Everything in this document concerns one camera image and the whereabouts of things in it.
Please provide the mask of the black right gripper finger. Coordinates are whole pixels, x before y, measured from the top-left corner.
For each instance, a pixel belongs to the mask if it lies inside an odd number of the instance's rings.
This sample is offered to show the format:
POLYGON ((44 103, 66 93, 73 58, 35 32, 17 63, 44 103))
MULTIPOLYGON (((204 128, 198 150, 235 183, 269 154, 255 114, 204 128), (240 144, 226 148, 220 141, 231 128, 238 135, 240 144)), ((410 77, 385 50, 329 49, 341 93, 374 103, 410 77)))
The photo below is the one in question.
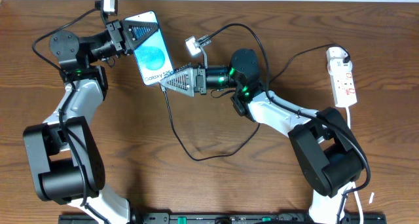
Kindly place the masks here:
POLYGON ((193 70, 193 64, 191 62, 189 62, 185 65, 182 65, 179 68, 174 69, 173 73, 174 74, 176 74, 176 73, 189 73, 192 70, 193 70))
POLYGON ((194 69, 188 67, 174 72, 160 81, 163 90, 173 90, 189 97, 194 97, 195 74, 194 69))

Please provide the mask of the blue Galaxy smartphone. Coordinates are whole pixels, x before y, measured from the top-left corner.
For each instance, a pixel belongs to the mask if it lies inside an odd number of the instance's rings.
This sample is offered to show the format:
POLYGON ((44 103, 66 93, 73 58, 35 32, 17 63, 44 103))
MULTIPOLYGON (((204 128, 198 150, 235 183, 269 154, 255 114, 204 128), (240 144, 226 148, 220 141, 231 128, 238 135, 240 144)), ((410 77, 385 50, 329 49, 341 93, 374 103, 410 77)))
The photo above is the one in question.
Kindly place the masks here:
POLYGON ((173 73, 172 61, 154 11, 126 18, 127 21, 150 22, 157 31, 134 50, 134 56, 145 85, 159 83, 173 73))

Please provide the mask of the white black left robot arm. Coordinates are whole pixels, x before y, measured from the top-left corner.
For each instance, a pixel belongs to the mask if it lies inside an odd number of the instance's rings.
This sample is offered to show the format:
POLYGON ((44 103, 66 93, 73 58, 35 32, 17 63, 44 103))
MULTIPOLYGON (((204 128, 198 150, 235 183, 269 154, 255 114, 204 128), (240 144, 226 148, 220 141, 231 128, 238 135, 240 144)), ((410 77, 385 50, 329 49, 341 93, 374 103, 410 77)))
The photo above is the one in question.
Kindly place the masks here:
POLYGON ((98 223, 143 223, 130 201, 105 183, 105 168, 89 125, 107 95, 105 68, 96 65, 134 50, 160 29, 157 22, 112 21, 105 31, 77 37, 62 26, 48 33, 65 94, 41 124, 23 132, 37 196, 80 208, 98 223))

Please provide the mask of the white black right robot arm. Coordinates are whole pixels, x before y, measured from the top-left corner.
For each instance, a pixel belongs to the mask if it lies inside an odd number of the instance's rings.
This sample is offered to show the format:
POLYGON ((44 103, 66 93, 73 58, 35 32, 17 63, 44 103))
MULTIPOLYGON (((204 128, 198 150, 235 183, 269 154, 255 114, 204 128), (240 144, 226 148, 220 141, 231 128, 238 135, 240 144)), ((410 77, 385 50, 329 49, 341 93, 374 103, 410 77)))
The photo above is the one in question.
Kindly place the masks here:
POLYGON ((347 120, 333 107, 322 111, 299 107, 266 90, 256 53, 237 50, 230 64, 206 68, 185 65, 160 82, 163 92, 173 90, 193 97, 207 90, 231 88, 239 116, 265 124, 287 136, 301 171, 313 188, 310 218, 317 223, 341 223, 350 193, 357 193, 360 173, 370 173, 366 156, 347 120))

